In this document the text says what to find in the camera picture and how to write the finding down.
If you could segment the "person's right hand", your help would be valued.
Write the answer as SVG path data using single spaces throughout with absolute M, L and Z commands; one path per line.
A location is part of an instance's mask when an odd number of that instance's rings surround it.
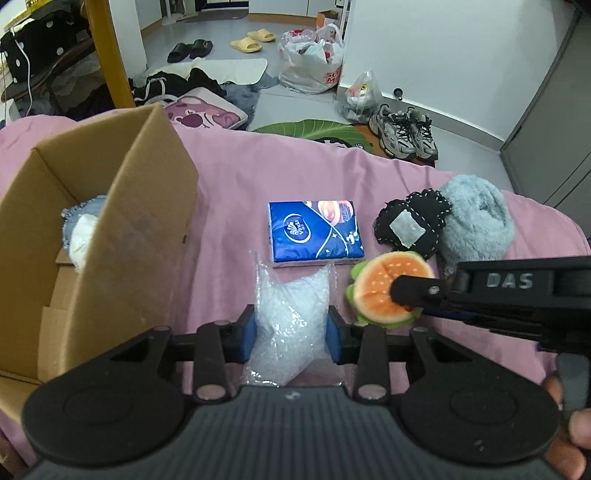
M 551 463 L 567 479 L 581 479 L 589 464 L 584 450 L 590 450 L 590 409 L 574 412 L 559 430 L 546 454 Z

